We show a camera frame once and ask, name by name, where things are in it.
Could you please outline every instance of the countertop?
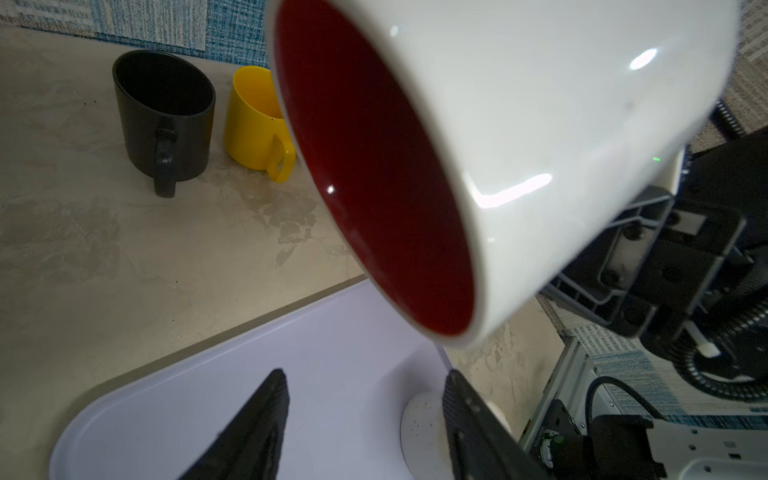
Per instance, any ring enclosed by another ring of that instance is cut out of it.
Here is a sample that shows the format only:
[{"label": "countertop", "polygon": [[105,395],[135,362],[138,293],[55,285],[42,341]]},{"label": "countertop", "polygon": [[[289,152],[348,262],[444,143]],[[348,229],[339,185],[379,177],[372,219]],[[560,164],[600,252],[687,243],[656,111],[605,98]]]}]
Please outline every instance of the countertop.
[{"label": "countertop", "polygon": [[[210,163],[156,197],[114,98],[131,49],[0,26],[4,478],[46,478],[63,428],[106,392],[363,278],[301,165],[275,184],[224,153],[237,65],[188,58],[216,88]],[[561,349],[532,299],[449,355],[520,435]]]}]

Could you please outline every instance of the white tray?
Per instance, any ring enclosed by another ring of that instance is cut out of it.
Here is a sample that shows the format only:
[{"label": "white tray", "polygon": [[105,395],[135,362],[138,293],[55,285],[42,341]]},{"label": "white tray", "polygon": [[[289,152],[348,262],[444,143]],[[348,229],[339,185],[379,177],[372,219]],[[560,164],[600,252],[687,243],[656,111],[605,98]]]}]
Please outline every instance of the white tray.
[{"label": "white tray", "polygon": [[366,280],[96,400],[58,440],[50,479],[176,479],[278,367],[278,479],[412,478],[403,409],[442,390],[451,364]]}]

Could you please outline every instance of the screw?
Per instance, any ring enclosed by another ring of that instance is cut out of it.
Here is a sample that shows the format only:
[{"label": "screw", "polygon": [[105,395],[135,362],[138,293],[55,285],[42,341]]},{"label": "screw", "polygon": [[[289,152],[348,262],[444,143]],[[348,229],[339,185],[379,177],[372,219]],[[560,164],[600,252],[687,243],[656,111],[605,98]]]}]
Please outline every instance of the screw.
[{"label": "screw", "polygon": [[624,227],[624,238],[627,240],[632,240],[635,242],[643,237],[645,237],[645,232],[643,231],[643,226],[638,222],[630,223]]}]

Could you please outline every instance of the black mug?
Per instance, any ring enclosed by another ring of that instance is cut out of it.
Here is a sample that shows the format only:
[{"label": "black mug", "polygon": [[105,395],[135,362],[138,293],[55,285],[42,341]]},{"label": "black mug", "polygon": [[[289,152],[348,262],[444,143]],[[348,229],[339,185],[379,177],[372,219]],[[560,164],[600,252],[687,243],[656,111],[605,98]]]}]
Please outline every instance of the black mug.
[{"label": "black mug", "polygon": [[112,66],[128,157],[172,198],[176,182],[208,165],[216,91],[190,62],[160,51],[134,50]]}]

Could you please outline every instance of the black mug handle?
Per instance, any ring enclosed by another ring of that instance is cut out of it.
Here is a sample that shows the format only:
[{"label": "black mug handle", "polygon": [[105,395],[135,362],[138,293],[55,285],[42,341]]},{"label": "black mug handle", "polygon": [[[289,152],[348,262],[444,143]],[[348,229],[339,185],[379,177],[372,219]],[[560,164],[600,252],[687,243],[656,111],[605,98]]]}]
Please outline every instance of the black mug handle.
[{"label": "black mug handle", "polygon": [[154,132],[154,194],[158,197],[176,194],[175,143],[176,132],[170,128],[159,127]]}]

